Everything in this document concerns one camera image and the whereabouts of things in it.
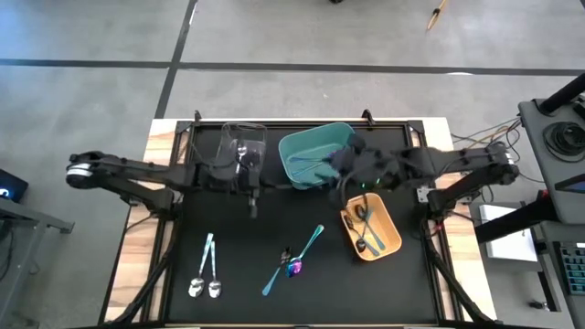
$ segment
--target wooden tray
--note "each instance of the wooden tray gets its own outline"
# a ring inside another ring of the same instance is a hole
[[[366,248],[362,252],[357,251],[356,241],[359,238],[355,231],[349,229],[346,222],[344,221],[344,216],[347,215],[347,212],[342,210],[341,211],[341,221],[344,223],[346,227],[347,234],[351,239],[351,243],[354,246],[354,250],[356,251],[357,256],[362,260],[372,261],[372,260],[379,260],[384,256],[388,256],[391,253],[394,253],[400,249],[402,246],[402,238],[400,237],[399,232],[396,230],[394,223],[392,222],[392,218],[390,214],[386,210],[384,206],[384,201],[382,198],[375,194],[375,193],[366,193],[367,197],[367,204],[370,208],[374,208],[374,212],[369,218],[368,224],[369,226],[374,229],[380,240],[384,243],[386,248],[381,250],[376,243],[376,240],[372,236],[371,231],[369,228],[366,229],[366,233],[364,234],[364,239],[376,248],[379,252],[379,256],[374,256],[370,249]],[[358,219],[355,207],[357,205],[364,205],[364,197],[363,196],[356,196],[349,201],[347,201],[346,210],[349,211],[350,220],[354,223],[354,228],[359,232],[363,232],[364,226],[366,225],[364,221]]]

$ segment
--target silver spoon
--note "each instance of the silver spoon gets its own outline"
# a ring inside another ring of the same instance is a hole
[[[205,260],[207,259],[212,239],[213,233],[208,233],[207,241],[205,242],[205,249],[203,250],[203,259],[201,260],[201,265],[199,265],[199,276],[191,280],[191,285],[189,286],[189,296],[193,298],[199,296],[201,292],[203,292],[203,287],[205,287],[205,281],[201,278],[201,275],[203,274],[203,266],[205,265]]]
[[[238,145],[238,164],[236,165],[236,174],[239,173],[239,163],[241,162],[241,158],[248,152],[248,147],[244,144]]]
[[[221,282],[216,277],[216,241],[211,241],[211,269],[213,270],[213,281],[209,284],[209,296],[218,298],[221,294]]]

